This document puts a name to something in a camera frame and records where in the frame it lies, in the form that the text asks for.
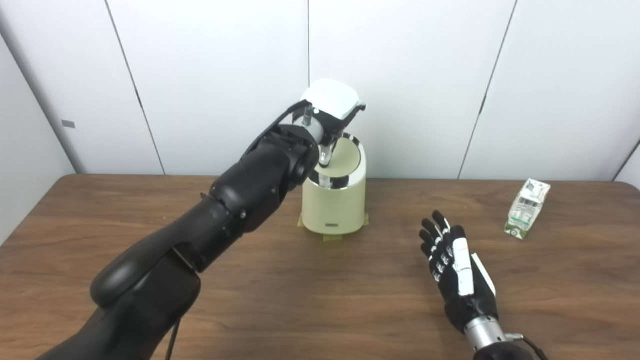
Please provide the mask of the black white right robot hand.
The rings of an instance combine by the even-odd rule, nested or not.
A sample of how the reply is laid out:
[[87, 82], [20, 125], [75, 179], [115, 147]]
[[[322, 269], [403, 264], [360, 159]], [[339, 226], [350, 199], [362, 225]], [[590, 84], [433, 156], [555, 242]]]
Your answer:
[[498, 320], [495, 285], [478, 255], [471, 252], [464, 227], [451, 225], [434, 210], [430, 218], [422, 220], [419, 237], [450, 323], [462, 333], [479, 317]]

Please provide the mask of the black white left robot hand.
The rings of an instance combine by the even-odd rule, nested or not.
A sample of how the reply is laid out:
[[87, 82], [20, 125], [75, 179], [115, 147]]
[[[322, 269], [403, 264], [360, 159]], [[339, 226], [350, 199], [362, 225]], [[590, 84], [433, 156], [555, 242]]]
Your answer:
[[338, 140], [359, 112], [366, 111], [366, 103], [347, 84], [333, 79], [319, 79], [302, 94], [307, 105], [295, 125], [305, 128], [317, 142], [318, 165], [327, 168]]

